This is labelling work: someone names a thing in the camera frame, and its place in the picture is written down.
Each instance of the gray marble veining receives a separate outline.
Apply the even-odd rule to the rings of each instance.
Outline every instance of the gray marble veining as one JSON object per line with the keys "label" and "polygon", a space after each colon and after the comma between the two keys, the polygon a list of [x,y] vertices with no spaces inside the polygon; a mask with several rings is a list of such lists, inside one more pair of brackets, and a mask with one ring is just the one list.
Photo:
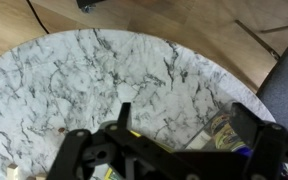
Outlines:
{"label": "gray marble veining", "polygon": [[178,149],[230,100],[274,121],[239,80],[173,42],[115,30],[29,41],[0,56],[0,179],[10,163],[23,178],[47,172],[59,128],[96,132],[122,102],[134,130]]}

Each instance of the marble table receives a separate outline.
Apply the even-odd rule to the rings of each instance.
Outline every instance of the marble table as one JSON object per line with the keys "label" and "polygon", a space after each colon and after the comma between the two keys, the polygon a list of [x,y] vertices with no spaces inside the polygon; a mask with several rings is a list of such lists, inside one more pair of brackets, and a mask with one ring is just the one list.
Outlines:
{"label": "marble table", "polygon": [[0,56],[0,179],[10,163],[22,179],[47,172],[60,128],[96,132],[122,102],[132,102],[134,130],[180,149],[231,100],[274,121],[238,79],[176,43],[99,29],[40,37]]}

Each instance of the floor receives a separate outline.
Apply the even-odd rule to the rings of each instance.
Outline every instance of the floor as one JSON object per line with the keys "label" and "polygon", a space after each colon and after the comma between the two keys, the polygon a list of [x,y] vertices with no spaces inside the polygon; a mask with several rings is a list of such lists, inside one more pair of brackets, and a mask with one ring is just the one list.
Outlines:
{"label": "floor", "polygon": [[[31,0],[49,32],[109,28],[142,32],[182,44],[220,64],[256,92],[275,60],[235,23],[241,20],[278,53],[288,45],[287,0],[107,0],[82,13],[76,0]],[[0,54],[44,35],[25,0],[0,0]]]}

